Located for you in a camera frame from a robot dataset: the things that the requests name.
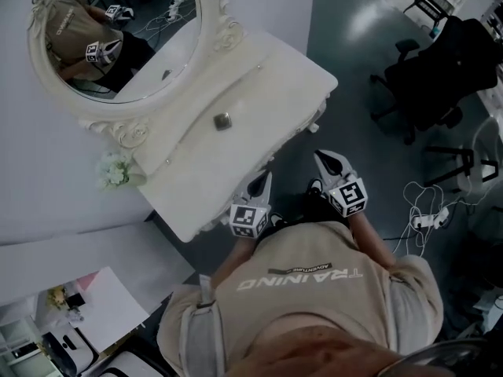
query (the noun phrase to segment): shoe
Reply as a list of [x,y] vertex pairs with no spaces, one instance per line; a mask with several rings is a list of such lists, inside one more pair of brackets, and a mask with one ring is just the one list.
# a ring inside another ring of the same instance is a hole
[[317,192],[318,194],[321,194],[322,188],[323,188],[323,184],[321,183],[321,180],[320,179],[313,179],[309,182],[309,185],[307,186],[307,191],[308,192]]
[[286,223],[284,221],[283,217],[281,215],[279,215],[278,213],[276,213],[276,212],[273,212],[269,216],[269,219],[270,219],[270,223],[272,224],[272,226],[276,226],[278,222]]

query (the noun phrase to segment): ornate mirror frame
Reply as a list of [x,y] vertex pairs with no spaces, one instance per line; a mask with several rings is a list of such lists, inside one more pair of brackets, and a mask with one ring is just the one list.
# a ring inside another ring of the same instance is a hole
[[156,109],[166,108],[179,93],[201,72],[207,59],[215,50],[232,49],[240,39],[233,37],[230,28],[237,24],[226,15],[227,0],[196,0],[197,19],[200,35],[196,48],[185,69],[160,91],[129,103],[105,103],[94,101],[76,93],[62,81],[46,54],[45,27],[48,7],[52,0],[33,0],[28,27],[28,49],[35,73],[52,95],[62,102],[81,120],[81,124],[98,132],[107,129],[124,147],[133,148],[142,143],[148,128],[141,121]]

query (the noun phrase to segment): beige t-shirt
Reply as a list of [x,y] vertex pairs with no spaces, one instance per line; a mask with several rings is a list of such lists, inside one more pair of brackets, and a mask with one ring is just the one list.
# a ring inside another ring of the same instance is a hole
[[[123,33],[100,24],[86,10],[87,0],[53,0],[46,24],[48,53],[55,56],[61,68],[78,63],[86,56],[86,48],[94,42],[123,41]],[[77,79],[95,81],[110,71],[114,63],[96,66]]]
[[[268,237],[215,295],[227,367],[264,328],[292,314],[323,317],[400,353],[431,344],[442,326],[442,299],[427,262],[407,256],[386,270],[358,251],[338,222],[296,225]],[[175,292],[160,324],[161,353],[181,375],[180,321],[199,300],[197,288]]]

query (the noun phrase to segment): black pants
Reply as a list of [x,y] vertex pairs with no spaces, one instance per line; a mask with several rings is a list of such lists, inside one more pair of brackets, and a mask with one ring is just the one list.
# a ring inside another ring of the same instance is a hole
[[264,240],[266,237],[273,235],[276,232],[289,226],[298,225],[299,223],[316,223],[337,221],[349,228],[349,222],[343,218],[339,212],[332,206],[327,198],[321,195],[320,191],[316,188],[308,190],[303,196],[302,202],[303,216],[295,222],[279,221],[276,226],[271,226],[266,229],[259,237],[257,243]]
[[129,32],[123,32],[123,35],[123,47],[113,67],[103,77],[94,81],[114,92],[119,92],[134,77],[132,69],[139,71],[156,54],[144,39]]

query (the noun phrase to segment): black office chair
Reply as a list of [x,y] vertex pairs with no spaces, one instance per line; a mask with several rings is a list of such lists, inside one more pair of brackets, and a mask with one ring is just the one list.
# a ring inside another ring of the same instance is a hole
[[451,16],[438,39],[417,57],[406,60],[409,52],[419,49],[412,39],[398,42],[396,47],[400,58],[386,69],[386,79],[370,76],[393,93],[396,104],[371,116],[377,121],[398,110],[405,113],[407,145],[415,141],[415,129],[425,131],[435,124],[453,128],[463,118],[457,106],[462,97],[497,85],[496,67],[503,61],[501,46],[477,20]]

